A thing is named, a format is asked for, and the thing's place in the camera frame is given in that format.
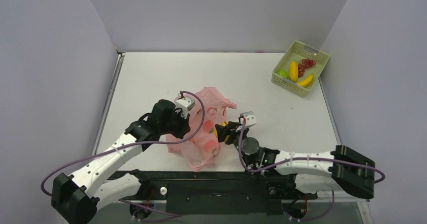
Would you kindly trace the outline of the pink plastic bag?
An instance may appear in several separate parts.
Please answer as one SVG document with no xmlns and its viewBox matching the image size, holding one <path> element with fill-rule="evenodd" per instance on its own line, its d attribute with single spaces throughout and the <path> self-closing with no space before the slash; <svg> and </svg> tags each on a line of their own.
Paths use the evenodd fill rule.
<svg viewBox="0 0 427 224">
<path fill-rule="evenodd" d="M 185 138 L 192 135 L 202 122 L 201 129 L 190 140 L 168 145 L 168 152 L 183 157 L 193 171 L 200 171 L 204 167 L 214 167 L 215 158 L 220 154 L 222 144 L 217 140 L 216 124 L 228 121 L 227 110 L 236 109 L 237 105 L 227 99 L 217 88 L 205 87 L 195 93 L 203 102 L 205 109 L 195 100 L 195 107 L 190 110 L 190 132 Z"/>
</svg>

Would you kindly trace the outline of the green fake lime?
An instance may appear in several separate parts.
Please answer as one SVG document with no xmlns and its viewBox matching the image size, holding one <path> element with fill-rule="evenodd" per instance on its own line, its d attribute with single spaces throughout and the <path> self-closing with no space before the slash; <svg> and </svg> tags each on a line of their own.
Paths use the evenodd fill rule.
<svg viewBox="0 0 427 224">
<path fill-rule="evenodd" d="M 283 78 L 285 78 L 285 79 L 289 79 L 289 74 L 288 74 L 288 72 L 287 72 L 286 70 L 284 70 L 284 69 L 279 69 L 276 73 L 277 73 L 279 76 L 281 76 L 281 77 L 283 77 Z"/>
</svg>

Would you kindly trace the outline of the yellow fake banana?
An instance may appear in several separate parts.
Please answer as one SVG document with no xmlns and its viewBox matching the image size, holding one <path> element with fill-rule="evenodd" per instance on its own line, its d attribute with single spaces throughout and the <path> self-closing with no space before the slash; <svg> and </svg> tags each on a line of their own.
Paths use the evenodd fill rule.
<svg viewBox="0 0 427 224">
<path fill-rule="evenodd" d="M 307 88 L 311 84 L 311 82 L 313 81 L 313 79 L 314 79 L 314 75 L 310 74 L 304 80 L 302 80 L 301 82 L 297 82 L 297 85 L 300 86 L 300 87 Z"/>
</svg>

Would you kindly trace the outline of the red fake fruit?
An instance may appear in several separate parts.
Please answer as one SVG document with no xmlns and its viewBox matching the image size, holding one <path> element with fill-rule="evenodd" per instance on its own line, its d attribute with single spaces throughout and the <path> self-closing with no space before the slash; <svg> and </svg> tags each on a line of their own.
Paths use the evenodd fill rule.
<svg viewBox="0 0 427 224">
<path fill-rule="evenodd" d="M 316 61 L 310 58 L 305 58 L 302 59 L 299 63 L 298 63 L 298 68 L 299 68 L 299 78 L 301 78 L 305 71 L 309 68 L 312 68 L 313 66 L 316 65 Z"/>
</svg>

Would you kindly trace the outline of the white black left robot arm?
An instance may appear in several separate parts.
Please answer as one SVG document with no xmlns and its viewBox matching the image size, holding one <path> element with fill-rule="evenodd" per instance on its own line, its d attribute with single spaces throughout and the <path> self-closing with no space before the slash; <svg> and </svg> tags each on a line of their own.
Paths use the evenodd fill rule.
<svg viewBox="0 0 427 224">
<path fill-rule="evenodd" d="M 150 113 L 132 122 L 105 151 L 93 156 L 71 174 L 60 173 L 53 180 L 51 205 L 68 223 L 88 223 L 103 206 L 126 196 L 144 199 L 150 184 L 128 174 L 107 184 L 121 166 L 141 154 L 162 135 L 183 139 L 190 131 L 191 97 L 171 102 L 161 99 Z"/>
</svg>

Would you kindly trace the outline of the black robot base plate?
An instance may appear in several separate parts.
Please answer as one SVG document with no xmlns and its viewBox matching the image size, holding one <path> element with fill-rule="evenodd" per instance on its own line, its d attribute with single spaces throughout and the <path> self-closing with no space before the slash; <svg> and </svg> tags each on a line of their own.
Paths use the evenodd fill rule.
<svg viewBox="0 0 427 224">
<path fill-rule="evenodd" d="M 132 170 L 141 182 L 129 201 L 163 201 L 166 211 L 190 214 L 282 213 L 294 200 L 315 200 L 294 186 L 294 176 L 253 175 L 247 172 L 184 172 Z"/>
</svg>

